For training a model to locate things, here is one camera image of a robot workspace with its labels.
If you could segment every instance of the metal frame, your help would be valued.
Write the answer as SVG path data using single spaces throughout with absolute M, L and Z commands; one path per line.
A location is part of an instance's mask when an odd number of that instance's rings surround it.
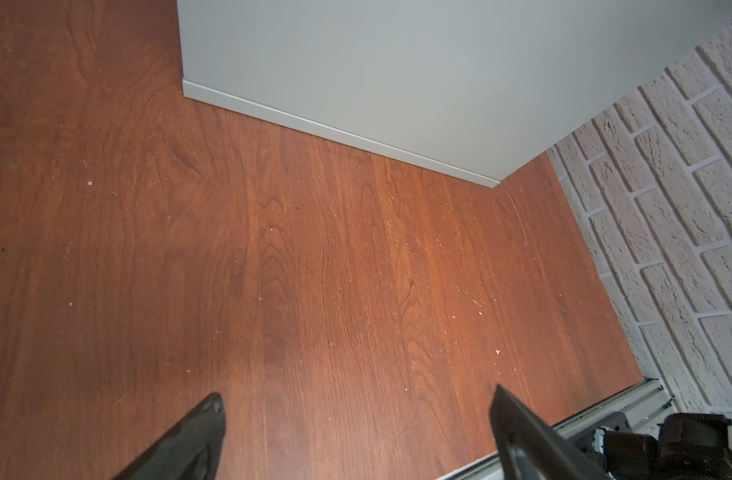
M 623 390 L 599 403 L 586 408 L 553 426 L 558 435 L 570 438 L 613 412 L 622 412 L 627 417 L 633 432 L 654 437 L 659 434 L 659 423 L 678 410 L 672 397 L 659 379 L 643 379 L 638 384 Z M 501 480 L 504 478 L 499 455 L 494 452 L 444 475 L 439 480 Z

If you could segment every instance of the wood grain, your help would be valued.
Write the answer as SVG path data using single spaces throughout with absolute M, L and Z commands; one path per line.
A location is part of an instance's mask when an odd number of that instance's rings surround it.
M 0 478 L 436 478 L 640 379 L 544 156 L 488 189 L 188 100 L 172 0 L 0 1 Z

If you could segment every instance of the brick wallpaper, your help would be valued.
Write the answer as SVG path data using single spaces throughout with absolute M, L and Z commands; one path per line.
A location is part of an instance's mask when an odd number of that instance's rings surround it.
M 732 417 L 732 25 L 547 153 L 643 374 Z

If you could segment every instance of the scratch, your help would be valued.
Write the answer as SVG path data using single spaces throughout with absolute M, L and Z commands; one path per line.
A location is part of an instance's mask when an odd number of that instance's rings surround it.
M 507 194 L 507 198 L 510 199 L 510 203 L 513 205 L 513 208 L 515 209 L 515 215 L 518 216 L 518 221 L 520 222 L 520 229 L 523 230 L 523 239 L 525 240 L 525 243 L 523 246 L 526 246 L 529 244 L 529 237 L 525 235 L 525 228 L 523 228 L 523 220 L 520 218 L 520 214 L 518 213 L 518 208 L 515 206 L 515 202 L 513 202 L 513 197 L 509 196 L 509 192 L 505 190 L 505 193 Z

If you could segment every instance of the brick wall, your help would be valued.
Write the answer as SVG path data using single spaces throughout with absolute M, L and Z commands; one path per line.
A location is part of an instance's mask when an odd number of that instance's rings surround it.
M 732 416 L 732 25 L 548 155 L 643 374 Z

